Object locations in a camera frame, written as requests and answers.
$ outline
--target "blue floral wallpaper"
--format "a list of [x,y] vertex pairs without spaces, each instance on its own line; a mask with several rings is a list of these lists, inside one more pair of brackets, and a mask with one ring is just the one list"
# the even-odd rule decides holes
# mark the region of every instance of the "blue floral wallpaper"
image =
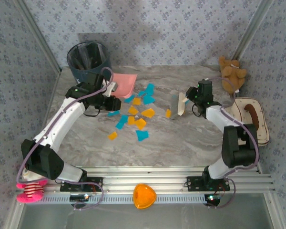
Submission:
[[260,0],[25,0],[58,63],[95,40],[113,64],[217,64],[232,57]]
[[259,100],[270,142],[261,163],[272,174],[286,216],[286,0],[276,0],[241,58],[249,77],[243,95]]
[[20,142],[41,129],[55,73],[13,1],[0,1],[0,228],[16,189]]

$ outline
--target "stuffed toy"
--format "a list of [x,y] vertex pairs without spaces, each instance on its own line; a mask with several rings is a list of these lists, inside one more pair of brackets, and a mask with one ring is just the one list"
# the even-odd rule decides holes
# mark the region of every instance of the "stuffed toy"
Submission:
[[[40,176],[31,171],[28,171],[27,169],[24,169],[22,171],[22,178],[25,181],[30,181],[30,180],[36,180],[36,179],[41,179],[45,177]],[[43,197],[42,186],[45,186],[46,184],[47,184],[47,180],[33,182],[33,183],[25,184],[25,185],[17,184],[17,188],[24,188],[24,192],[17,195],[18,202],[27,204],[27,203],[34,203],[34,202],[40,201]]]
[[[235,91],[241,88],[245,82],[247,70],[240,68],[239,61],[229,61],[226,60],[224,56],[219,57],[218,62],[222,77],[228,79],[233,84]],[[222,84],[229,94],[233,94],[233,89],[227,81],[222,80]]]

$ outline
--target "marble table surface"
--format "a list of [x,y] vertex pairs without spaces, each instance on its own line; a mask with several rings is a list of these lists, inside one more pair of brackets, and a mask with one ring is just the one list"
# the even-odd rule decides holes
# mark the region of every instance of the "marble table surface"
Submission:
[[[64,138],[59,156],[75,166],[206,166],[215,162],[221,154],[222,133],[203,117],[193,115],[192,103],[186,105],[183,116],[167,119],[165,111],[170,107],[173,94],[186,92],[197,86],[203,78],[220,77],[220,72],[202,66],[127,66],[116,67],[116,73],[136,73],[138,78],[134,93],[145,89],[148,83],[155,85],[153,104],[137,106],[142,112],[155,110],[151,119],[144,118],[143,130],[149,138],[138,142],[135,125],[125,125],[118,130],[115,125],[121,116],[81,116]],[[67,90],[76,85],[69,68],[64,68],[59,78],[48,121],[56,113]],[[214,100],[226,103],[229,95],[219,81],[213,82]],[[121,114],[127,114],[130,104],[122,101]],[[107,135],[117,131],[118,137],[111,141]]]

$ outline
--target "black trash can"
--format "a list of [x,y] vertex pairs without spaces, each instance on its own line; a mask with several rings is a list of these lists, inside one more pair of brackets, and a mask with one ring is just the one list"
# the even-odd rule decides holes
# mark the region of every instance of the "black trash can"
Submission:
[[[101,73],[103,67],[111,68],[108,49],[97,42],[83,42],[73,46],[67,54],[68,65],[78,83],[87,79],[88,73]],[[106,80],[111,73],[103,71]]]

